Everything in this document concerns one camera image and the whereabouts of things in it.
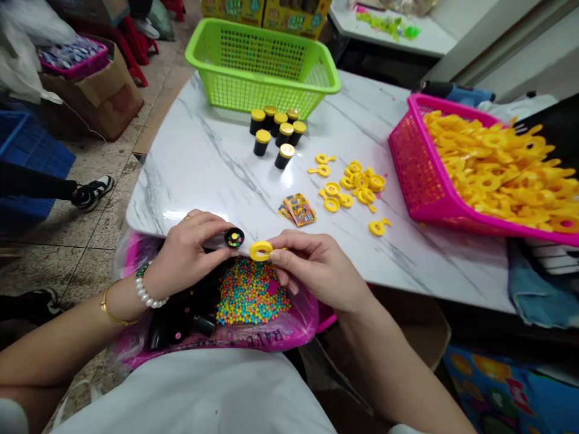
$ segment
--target blue plastic crate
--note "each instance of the blue plastic crate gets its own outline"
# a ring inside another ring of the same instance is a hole
[[[28,113],[0,110],[0,161],[66,178],[75,156]],[[25,196],[0,198],[0,225],[15,230],[38,224],[50,214],[55,199]]]

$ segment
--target pink plastic bag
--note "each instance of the pink plastic bag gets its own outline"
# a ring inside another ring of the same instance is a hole
[[[163,240],[129,231],[119,243],[115,257],[113,278],[123,278],[134,273],[141,264],[152,260]],[[194,333],[178,345],[167,350],[150,353],[144,350],[150,318],[133,327],[127,327],[114,347],[116,360],[129,370],[162,354],[193,348],[254,348],[262,351],[287,351],[307,344],[314,338],[320,325],[318,301],[301,287],[297,295],[290,294],[292,308],[267,324],[217,326],[209,338]]]

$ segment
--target white marble tabletop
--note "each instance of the white marble tabletop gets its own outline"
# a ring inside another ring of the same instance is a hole
[[[187,212],[209,211],[245,233],[248,254],[256,241],[295,226],[278,214],[285,196],[303,193],[317,212],[308,233],[329,233],[370,283],[514,313],[507,296],[507,257],[503,239],[469,236],[413,221],[402,198],[387,138],[408,109],[405,89],[338,71],[340,93],[327,96],[306,121],[308,130],[285,170],[274,165],[273,140],[263,157],[253,154],[249,114],[208,104],[197,73],[173,103],[151,150],[127,210],[136,231],[166,236]],[[336,155],[328,178],[307,173],[315,155]],[[358,159],[388,174],[386,190],[374,205],[355,201],[329,213],[318,191],[338,181]],[[368,230],[388,218],[382,237]]]
[[[332,21],[341,35],[402,51],[426,54],[434,57],[443,57],[457,44],[457,41],[428,15],[411,19],[391,10],[378,11],[368,9],[373,16],[377,17],[397,18],[402,16],[403,21],[407,23],[407,25],[416,26],[421,30],[420,34],[414,40],[401,37],[396,41],[391,34],[373,29],[367,22],[356,19],[356,10],[348,10],[345,3],[346,0],[334,0],[329,12]]]

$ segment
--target black tube with yellow cap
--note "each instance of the black tube with yellow cap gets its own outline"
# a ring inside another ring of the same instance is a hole
[[[277,108],[273,105],[266,105],[264,107],[265,113],[265,121],[264,121],[264,130],[270,130],[273,127],[273,117],[277,113]]]
[[[288,115],[286,115],[285,113],[279,113],[277,112],[274,116],[273,116],[273,125],[271,126],[271,136],[272,137],[277,137],[277,134],[279,133],[279,126],[281,124],[284,124],[288,121]]]
[[[255,144],[253,145],[253,153],[258,157],[263,157],[267,145],[270,143],[271,134],[269,131],[259,130],[255,133]]]
[[[306,124],[304,124],[303,122],[300,122],[300,121],[295,121],[293,127],[294,127],[294,132],[291,135],[291,137],[289,138],[288,143],[292,146],[296,146],[297,142],[300,141],[302,134],[306,132]]]
[[[282,123],[279,126],[279,134],[276,137],[276,146],[279,148],[284,143],[290,141],[291,135],[294,133],[294,127],[287,122]]]
[[[249,132],[255,136],[259,130],[263,129],[265,120],[265,112],[260,108],[252,110],[252,122],[249,124]]]
[[[293,124],[300,117],[300,112],[296,108],[289,108],[286,114],[288,115],[288,122],[290,124]]]
[[[289,143],[284,143],[279,147],[279,154],[276,157],[276,162],[274,163],[278,169],[285,169],[291,158],[296,153],[296,149]]]

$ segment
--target sneaker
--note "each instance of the sneaker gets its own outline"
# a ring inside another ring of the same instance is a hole
[[[52,289],[25,292],[15,297],[11,306],[15,318],[27,319],[37,326],[64,312],[59,308],[56,294]]]
[[[149,18],[133,19],[133,21],[134,26],[137,28],[137,32],[142,33],[151,39],[159,39],[160,34],[155,30],[155,27],[153,27]]]
[[[85,186],[78,186],[78,197],[72,200],[72,204],[83,212],[90,212],[96,206],[103,195],[113,188],[113,178],[105,175]]]

